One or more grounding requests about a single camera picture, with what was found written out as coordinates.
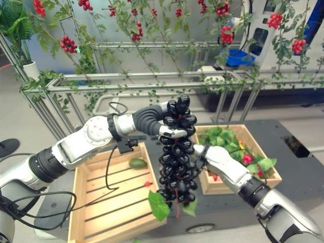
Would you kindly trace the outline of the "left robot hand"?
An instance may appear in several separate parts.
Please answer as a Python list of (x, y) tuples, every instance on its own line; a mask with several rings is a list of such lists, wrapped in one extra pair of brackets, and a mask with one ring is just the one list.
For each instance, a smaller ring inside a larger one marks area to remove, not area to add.
[(121, 137), (135, 131), (146, 135), (159, 135), (168, 138), (187, 136), (187, 131), (182, 128), (172, 128), (160, 123), (168, 115), (167, 102), (163, 102), (158, 105), (144, 107), (133, 114), (114, 115), (113, 122), (118, 135)]

